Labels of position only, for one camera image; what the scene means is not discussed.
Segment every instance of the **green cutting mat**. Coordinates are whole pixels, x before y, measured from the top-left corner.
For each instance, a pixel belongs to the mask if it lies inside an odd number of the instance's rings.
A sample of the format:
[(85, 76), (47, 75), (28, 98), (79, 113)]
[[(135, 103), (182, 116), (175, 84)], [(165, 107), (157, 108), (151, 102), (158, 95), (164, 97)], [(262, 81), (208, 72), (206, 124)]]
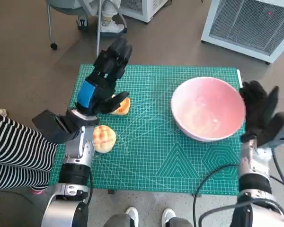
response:
[[(70, 106), (74, 106), (81, 84), (93, 70), (81, 65)], [(113, 150), (96, 153), (92, 168), (94, 187), (102, 189), (194, 193), (206, 175), (224, 164), (239, 162), (241, 129), (232, 137), (202, 143), (184, 135), (175, 125), (170, 99), (184, 81), (210, 76), (239, 89), (233, 68), (128, 65), (116, 92), (130, 92), (127, 116), (100, 115), (100, 123), (117, 134)], [(65, 145), (57, 149), (50, 184), (58, 182)], [(216, 174), (201, 193), (236, 194), (237, 171)]]

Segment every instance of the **air conditioner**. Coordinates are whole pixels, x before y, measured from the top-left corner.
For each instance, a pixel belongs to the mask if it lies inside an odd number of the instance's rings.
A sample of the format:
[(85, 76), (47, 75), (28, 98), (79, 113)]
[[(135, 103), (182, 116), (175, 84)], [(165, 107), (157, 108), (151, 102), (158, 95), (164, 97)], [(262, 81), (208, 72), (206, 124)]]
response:
[(284, 0), (212, 0), (201, 40), (273, 63), (284, 51)]
[(148, 23), (167, 2), (168, 0), (121, 0), (120, 12)]

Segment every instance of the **black glove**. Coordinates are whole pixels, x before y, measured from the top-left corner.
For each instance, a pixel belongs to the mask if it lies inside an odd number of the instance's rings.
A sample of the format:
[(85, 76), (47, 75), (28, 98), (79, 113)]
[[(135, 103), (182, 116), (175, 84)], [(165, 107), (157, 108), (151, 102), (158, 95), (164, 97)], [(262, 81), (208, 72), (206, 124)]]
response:
[(241, 141), (265, 133), (278, 103), (278, 93), (278, 86), (267, 95), (259, 82), (243, 83), (240, 95), (246, 107), (246, 133), (241, 136)]

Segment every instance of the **chair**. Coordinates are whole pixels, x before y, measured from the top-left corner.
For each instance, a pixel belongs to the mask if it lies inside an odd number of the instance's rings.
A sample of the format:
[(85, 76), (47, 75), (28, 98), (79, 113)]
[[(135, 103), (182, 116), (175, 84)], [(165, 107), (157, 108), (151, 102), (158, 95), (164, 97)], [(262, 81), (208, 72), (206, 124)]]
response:
[[(97, 56), (99, 55), (100, 49), (100, 25), (101, 25), (101, 15), (102, 15), (102, 4), (105, 1), (112, 3), (120, 15), (125, 29), (127, 29), (126, 21), (123, 15), (120, 13), (119, 8), (111, 0), (98, 0), (98, 25), (97, 25)], [(49, 27), (49, 38), (51, 40), (51, 48), (55, 51), (58, 49), (58, 45), (53, 40), (52, 25), (51, 25), (51, 8), (57, 10), (58, 12), (64, 13), (66, 15), (77, 15), (82, 16), (86, 14), (87, 16), (96, 16), (95, 12), (91, 8), (92, 2), (87, 2), (87, 0), (46, 0), (47, 3), (47, 16), (48, 16), (48, 27)]]

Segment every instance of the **vent grille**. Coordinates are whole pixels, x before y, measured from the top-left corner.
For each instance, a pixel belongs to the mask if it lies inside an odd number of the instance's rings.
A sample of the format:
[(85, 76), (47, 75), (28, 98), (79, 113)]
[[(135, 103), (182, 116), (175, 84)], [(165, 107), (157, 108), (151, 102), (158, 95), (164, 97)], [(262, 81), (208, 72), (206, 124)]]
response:
[(156, 8), (158, 8), (158, 0), (153, 0), (152, 8), (153, 10), (156, 10)]
[(164, 0), (159, 0), (159, 7), (161, 7), (162, 4), (165, 4), (165, 1)]
[(284, 39), (284, 8), (255, 0), (220, 0), (210, 36), (271, 55)]
[(122, 0), (121, 7), (142, 15), (142, 0)]

